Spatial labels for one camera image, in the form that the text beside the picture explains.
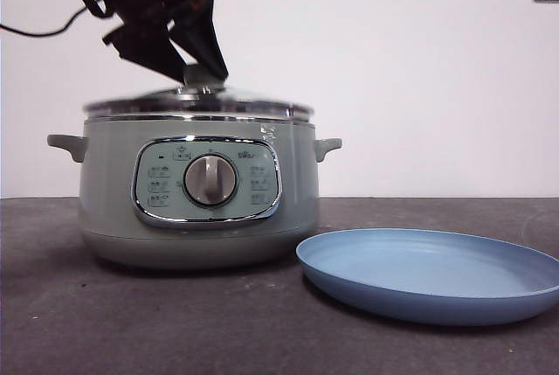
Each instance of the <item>blue plate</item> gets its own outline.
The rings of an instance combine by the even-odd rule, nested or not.
[[[559,302],[559,260],[474,235],[336,231],[302,241],[297,256],[307,277],[328,295],[417,323],[511,323]]]

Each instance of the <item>glass lid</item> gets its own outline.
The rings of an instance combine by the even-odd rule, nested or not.
[[[87,104],[89,119],[146,115],[234,116],[308,122],[313,109],[223,86],[188,86]]]

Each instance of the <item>gray table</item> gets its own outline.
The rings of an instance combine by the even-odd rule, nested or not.
[[[2,206],[2,366],[8,374],[559,371],[559,308],[525,322],[441,328],[330,299],[294,254],[166,273],[95,259],[77,199]],[[324,198],[321,232],[397,226],[476,233],[559,256],[559,199]]]

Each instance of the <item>cooker base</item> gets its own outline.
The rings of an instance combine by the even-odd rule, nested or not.
[[[316,225],[242,237],[141,240],[82,232],[84,241],[103,259],[134,267],[209,269],[243,266],[294,251]]]

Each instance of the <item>silver dial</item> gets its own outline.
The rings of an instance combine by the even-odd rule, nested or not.
[[[200,156],[184,173],[184,187],[202,205],[219,205],[235,191],[237,176],[232,165],[217,155]]]

